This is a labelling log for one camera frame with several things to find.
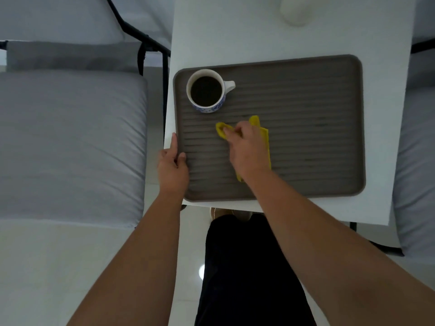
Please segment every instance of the left hand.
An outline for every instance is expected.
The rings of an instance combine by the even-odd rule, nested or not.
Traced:
[[[189,170],[186,165],[186,153],[178,155],[177,134],[172,133],[171,147],[161,150],[157,173],[160,193],[180,194],[182,197],[189,185]]]

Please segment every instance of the black coffee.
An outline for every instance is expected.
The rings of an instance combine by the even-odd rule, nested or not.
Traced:
[[[191,96],[199,106],[212,106],[222,95],[220,82],[211,76],[203,76],[196,80],[191,89]]]

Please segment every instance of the person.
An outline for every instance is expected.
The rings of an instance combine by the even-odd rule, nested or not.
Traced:
[[[435,293],[269,170],[257,127],[240,122],[226,136],[265,216],[214,211],[195,325],[315,325],[298,279],[333,326],[433,324]],[[168,324],[189,172],[175,134],[159,158],[158,197],[69,326]]]

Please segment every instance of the tiled floor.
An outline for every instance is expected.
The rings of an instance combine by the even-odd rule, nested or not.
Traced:
[[[146,68],[149,82],[148,164],[145,207],[158,194],[157,151],[163,145],[161,68]],[[181,213],[177,282],[171,326],[193,325],[204,263],[209,210],[188,206]],[[359,232],[379,243],[397,244],[393,227],[359,225]],[[44,223],[0,223],[0,324],[2,326],[65,325],[92,283],[131,230]],[[435,266],[395,259],[411,274],[435,288]],[[308,297],[319,326],[327,321]]]

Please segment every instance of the coffee cup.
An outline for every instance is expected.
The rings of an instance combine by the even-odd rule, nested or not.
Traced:
[[[227,93],[235,87],[234,81],[224,81],[216,71],[203,69],[191,75],[186,93],[195,109],[212,113],[221,108]]]

